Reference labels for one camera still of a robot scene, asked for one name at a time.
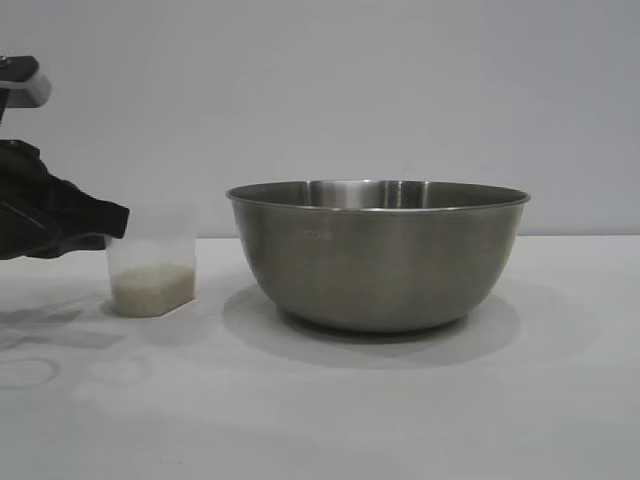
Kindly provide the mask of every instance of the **bowl base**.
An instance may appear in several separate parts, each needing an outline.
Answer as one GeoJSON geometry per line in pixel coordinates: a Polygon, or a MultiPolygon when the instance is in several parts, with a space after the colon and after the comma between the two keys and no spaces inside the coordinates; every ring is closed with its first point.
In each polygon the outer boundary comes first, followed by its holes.
{"type": "Polygon", "coordinates": [[[280,309],[280,317],[292,328],[324,337],[334,337],[354,342],[394,343],[420,340],[425,337],[439,336],[452,330],[462,328],[467,323],[467,316],[454,318],[438,325],[393,331],[362,331],[348,328],[327,326],[294,313],[280,309]]]}

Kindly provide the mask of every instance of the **translucent plastic container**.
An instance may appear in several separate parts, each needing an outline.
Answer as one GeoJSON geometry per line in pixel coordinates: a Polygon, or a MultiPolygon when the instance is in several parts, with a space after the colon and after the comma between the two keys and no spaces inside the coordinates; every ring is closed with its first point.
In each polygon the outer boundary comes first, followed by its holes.
{"type": "Polygon", "coordinates": [[[195,245],[193,208],[132,208],[125,237],[107,248],[115,311],[157,317],[193,300],[195,245]]]}

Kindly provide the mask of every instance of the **white rice grains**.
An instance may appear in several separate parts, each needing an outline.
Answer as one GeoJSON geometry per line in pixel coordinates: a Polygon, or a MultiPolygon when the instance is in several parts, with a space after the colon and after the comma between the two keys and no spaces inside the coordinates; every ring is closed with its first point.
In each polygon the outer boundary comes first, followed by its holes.
{"type": "Polygon", "coordinates": [[[160,264],[126,270],[111,284],[116,311],[126,317],[158,317],[195,298],[195,269],[160,264]]]}

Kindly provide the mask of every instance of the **rice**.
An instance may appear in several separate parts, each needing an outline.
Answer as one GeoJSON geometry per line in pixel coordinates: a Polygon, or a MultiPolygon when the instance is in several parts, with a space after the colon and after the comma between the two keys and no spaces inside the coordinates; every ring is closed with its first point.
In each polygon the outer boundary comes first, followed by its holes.
{"type": "Polygon", "coordinates": [[[195,270],[160,264],[133,268],[111,285],[118,313],[127,317],[157,317],[194,299],[195,270]]]}

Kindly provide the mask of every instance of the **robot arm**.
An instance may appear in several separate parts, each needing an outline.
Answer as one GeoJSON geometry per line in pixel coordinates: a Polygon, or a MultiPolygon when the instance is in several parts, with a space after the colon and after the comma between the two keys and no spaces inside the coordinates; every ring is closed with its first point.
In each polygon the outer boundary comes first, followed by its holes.
{"type": "MultiPolygon", "coordinates": [[[[0,57],[0,120],[5,109],[39,107],[50,93],[33,57],[0,57]]],[[[128,218],[127,208],[51,175],[37,148],[0,140],[0,260],[103,250],[107,237],[124,236],[128,218]]]]}

